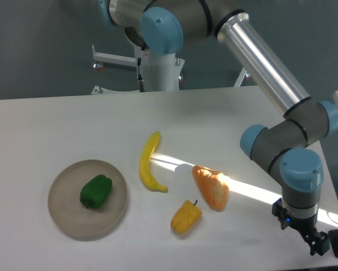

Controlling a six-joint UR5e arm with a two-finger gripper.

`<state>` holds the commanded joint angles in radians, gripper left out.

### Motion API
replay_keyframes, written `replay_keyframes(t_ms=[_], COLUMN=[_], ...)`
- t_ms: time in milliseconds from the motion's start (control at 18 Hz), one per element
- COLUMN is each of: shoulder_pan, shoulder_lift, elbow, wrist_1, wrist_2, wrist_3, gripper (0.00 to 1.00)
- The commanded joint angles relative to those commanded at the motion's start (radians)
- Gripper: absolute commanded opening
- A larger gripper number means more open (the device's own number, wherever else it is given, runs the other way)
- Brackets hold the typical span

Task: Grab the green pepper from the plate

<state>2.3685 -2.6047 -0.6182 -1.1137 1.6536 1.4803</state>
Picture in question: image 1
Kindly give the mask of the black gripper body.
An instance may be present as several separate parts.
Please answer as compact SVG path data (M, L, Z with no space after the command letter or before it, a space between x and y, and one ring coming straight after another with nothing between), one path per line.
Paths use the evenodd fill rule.
M289 226L297 230L299 233L303 231L316 230L317 216L319 204L307 209L294 208L286 203L282 204L286 208L289 216Z

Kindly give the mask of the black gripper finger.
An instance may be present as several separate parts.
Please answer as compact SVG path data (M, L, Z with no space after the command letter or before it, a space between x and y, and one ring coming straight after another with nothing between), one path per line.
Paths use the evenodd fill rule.
M287 211L288 210L282 205L282 198L279 198L272 205L272 215L278 219L281 229L285 229L289 226L289 216Z
M315 254L323 256L330 249L330 237L323 231L303 231L301 236L303 240L309 245L311 256L314 256Z

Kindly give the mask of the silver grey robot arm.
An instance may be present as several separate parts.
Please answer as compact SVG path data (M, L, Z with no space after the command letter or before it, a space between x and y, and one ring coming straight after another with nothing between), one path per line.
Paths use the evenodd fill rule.
M277 58L234 1L99 1L110 27L123 27L134 45L139 91L179 88L183 45L214 36L237 57L283 115L272 128L250 126L240 139L244 153L282 188L272 213L282 229L293 228L311 254L325 254L327 233L315 225L323 182L323 163L309 150L338 129L338 109L316 102Z

